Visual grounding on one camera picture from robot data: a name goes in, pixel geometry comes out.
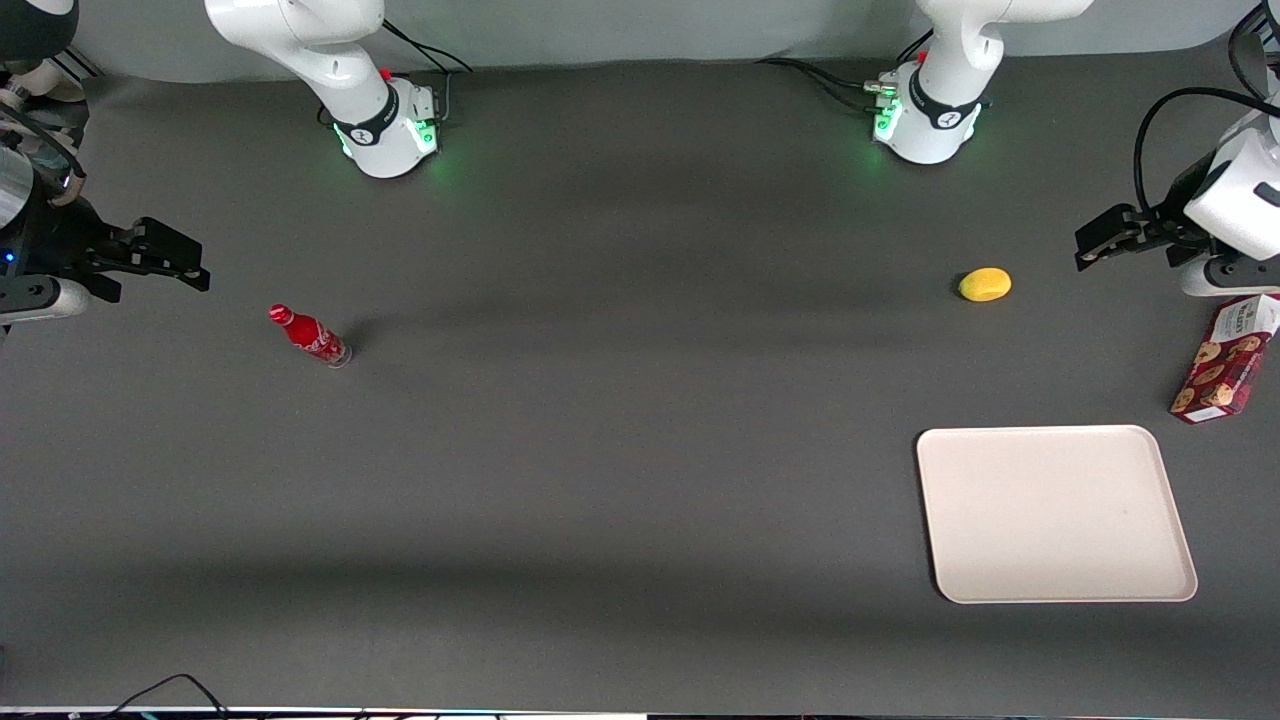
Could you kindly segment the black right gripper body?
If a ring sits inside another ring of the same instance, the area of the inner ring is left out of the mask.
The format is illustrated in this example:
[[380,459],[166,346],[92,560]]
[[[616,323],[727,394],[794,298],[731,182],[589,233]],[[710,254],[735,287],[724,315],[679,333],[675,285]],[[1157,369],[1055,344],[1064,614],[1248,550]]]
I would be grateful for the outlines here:
[[106,223],[84,199],[55,208],[42,184],[35,184],[18,211],[3,215],[1,275],[51,275],[82,284],[96,299],[118,304],[122,284],[93,266],[97,252],[111,250],[122,228]]

